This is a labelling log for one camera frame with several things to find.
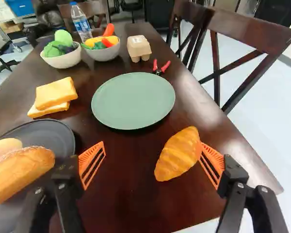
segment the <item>wooden table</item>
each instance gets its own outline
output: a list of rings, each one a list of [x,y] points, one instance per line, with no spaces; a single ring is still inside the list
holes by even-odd
[[[69,69],[54,69],[40,58],[38,45],[0,87],[0,135],[31,121],[27,117],[35,98],[35,87],[67,76],[74,80],[79,98],[66,112],[46,117],[66,123],[77,135],[77,153],[104,141],[106,159],[92,184],[78,201],[87,232],[169,233],[218,217],[225,201],[220,199],[204,170],[197,163],[169,182],[157,182],[154,168],[165,142],[176,132],[194,125],[203,142],[222,154],[229,153],[249,172],[249,184],[264,184],[276,193],[282,187],[237,128],[215,104],[195,77],[148,23],[128,24],[116,31],[121,39],[120,56],[110,62],[84,62]],[[150,42],[150,61],[134,64],[126,49],[126,38],[143,34]],[[163,77],[174,87],[176,103],[159,123],[135,131],[120,131],[101,124],[92,114],[90,102],[97,88],[123,73],[151,72],[152,61],[171,65]],[[54,217],[51,232],[59,231]]]

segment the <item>water bottle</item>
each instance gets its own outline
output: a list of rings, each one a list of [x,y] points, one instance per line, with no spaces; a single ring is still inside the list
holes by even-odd
[[[76,27],[82,42],[85,42],[87,39],[92,38],[92,31],[89,23],[87,21],[86,15],[78,7],[78,4],[75,1],[70,3],[71,5],[71,18]]]

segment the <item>plate rim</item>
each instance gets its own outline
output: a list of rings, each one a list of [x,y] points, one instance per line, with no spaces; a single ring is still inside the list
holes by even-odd
[[[60,123],[61,125],[65,126],[65,127],[68,129],[68,131],[71,132],[71,135],[73,136],[73,154],[75,154],[75,152],[76,152],[76,138],[75,138],[75,136],[74,136],[74,133],[73,133],[72,129],[71,129],[67,124],[61,122],[60,120],[51,119],[51,118],[32,120],[32,121],[28,121],[28,122],[26,122],[26,123],[23,123],[23,124],[21,124],[21,125],[18,125],[18,126],[12,128],[12,129],[8,130],[8,131],[5,132],[4,134],[2,134],[2,135],[0,136],[0,140],[3,139],[3,137],[4,137],[6,134],[9,134],[9,133],[11,133],[11,132],[17,130],[18,128],[21,128],[21,127],[25,126],[25,125],[34,124],[34,123],[37,122],[37,121],[53,121],[53,122]]]
[[[94,101],[94,97],[95,97],[95,94],[98,92],[98,90],[100,90],[104,85],[107,85],[107,83],[109,83],[109,82],[112,82],[112,80],[114,80],[114,79],[117,79],[117,78],[119,78],[120,76],[125,76],[125,75],[129,75],[129,74],[140,74],[140,73],[142,73],[142,74],[149,74],[149,75],[154,75],[154,76],[157,76],[156,78],[160,78],[160,79],[162,79],[162,80],[164,80],[168,85],[170,85],[170,87],[172,88],[172,90],[173,90],[173,96],[174,96],[174,100],[173,100],[173,104],[172,104],[172,106],[171,106],[171,108],[170,108],[170,110],[161,118],[161,119],[159,119],[159,120],[156,120],[156,121],[154,121],[153,123],[151,123],[151,124],[148,124],[148,125],[145,125],[145,126],[142,126],[142,127],[139,127],[139,128],[119,128],[119,127],[114,127],[114,126],[111,126],[111,125],[109,125],[109,124],[105,124],[104,122],[102,122],[100,119],[98,119],[98,117],[96,116],[96,114],[95,114],[95,112],[94,112],[94,110],[93,110],[93,101]],[[100,85],[100,87],[98,87],[97,88],[97,90],[94,92],[94,94],[93,94],[93,97],[92,97],[92,100],[91,100],[91,110],[92,110],[92,113],[93,113],[93,115],[95,116],[95,118],[101,123],[101,124],[103,124],[103,125],[105,125],[105,126],[107,126],[107,127],[110,127],[110,128],[112,128],[112,129],[117,129],[117,130],[137,130],[137,129],[142,129],[142,128],[145,128],[145,127],[148,127],[148,126],[151,126],[151,125],[153,125],[153,124],[155,124],[155,123],[157,123],[157,122],[159,122],[159,121],[161,121],[161,120],[163,120],[170,112],[171,112],[171,110],[173,109],[173,107],[174,107],[174,105],[175,105],[175,103],[176,103],[176,92],[175,92],[175,89],[174,89],[174,87],[171,85],[171,83],[167,80],[167,79],[165,79],[165,78],[163,78],[163,77],[161,77],[161,76],[159,76],[159,75],[156,75],[156,74],[152,74],[152,73],[147,73],[147,72],[129,72],[129,73],[125,73],[125,74],[120,74],[120,75],[117,75],[117,76],[115,76],[115,77],[113,77],[113,78],[111,78],[111,79],[109,79],[109,80],[107,80],[107,81],[105,81],[102,85]]]

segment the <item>cardboard box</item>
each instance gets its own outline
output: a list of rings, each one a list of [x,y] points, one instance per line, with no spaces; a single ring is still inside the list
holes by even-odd
[[[15,24],[13,21],[0,23],[0,27],[7,34],[23,30],[23,24],[22,23]]]

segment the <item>blue bottle label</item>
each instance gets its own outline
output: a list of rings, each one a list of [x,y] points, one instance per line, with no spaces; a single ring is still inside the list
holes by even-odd
[[[86,19],[80,19],[78,21],[74,21],[74,26],[76,27],[77,31],[81,32],[88,32],[90,30],[90,26]]]

